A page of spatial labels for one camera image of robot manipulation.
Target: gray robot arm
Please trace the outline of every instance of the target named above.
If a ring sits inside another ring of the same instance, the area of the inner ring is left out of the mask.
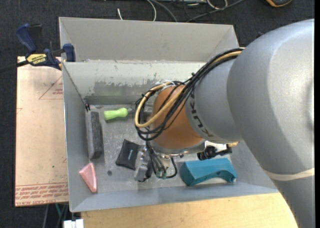
[[[259,37],[212,70],[185,105],[201,137],[246,142],[302,228],[315,227],[314,23]]]

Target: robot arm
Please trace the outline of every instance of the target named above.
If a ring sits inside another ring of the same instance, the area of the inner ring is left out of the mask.
[[[202,152],[204,140],[244,140],[298,225],[315,227],[314,23],[273,30],[168,84],[154,101],[149,133],[141,134],[136,113],[138,133],[167,156]]]

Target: yellow clamp label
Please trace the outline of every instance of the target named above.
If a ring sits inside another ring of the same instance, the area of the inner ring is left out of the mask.
[[[32,63],[33,65],[37,65],[39,63],[46,61],[46,55],[43,53],[42,54],[31,54],[26,59],[29,63]]]

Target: green brush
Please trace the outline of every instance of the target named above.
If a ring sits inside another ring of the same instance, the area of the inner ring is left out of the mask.
[[[131,108],[120,108],[118,110],[104,111],[103,116],[106,121],[111,120],[117,117],[126,117],[128,114],[131,114],[133,110]]]

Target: black carpet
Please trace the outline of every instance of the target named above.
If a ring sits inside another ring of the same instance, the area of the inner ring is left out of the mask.
[[[290,4],[273,8],[262,0],[245,0],[224,11],[206,15],[194,23],[232,24],[239,44],[246,46],[259,35],[283,25],[315,17],[315,0],[294,0]],[[179,22],[189,19],[181,4],[163,2]],[[41,47],[59,48],[59,16],[152,20],[153,9],[145,0],[0,0],[0,61],[1,67],[13,65],[16,57],[26,54],[15,35],[15,30],[24,23],[41,23],[43,38]],[[173,21],[159,5],[158,21]],[[206,6],[186,8],[193,17]],[[42,227],[45,206],[15,208],[15,133],[16,133],[16,83],[15,70],[0,74],[0,227]],[[54,206],[48,211],[48,226],[55,227],[58,215]]]

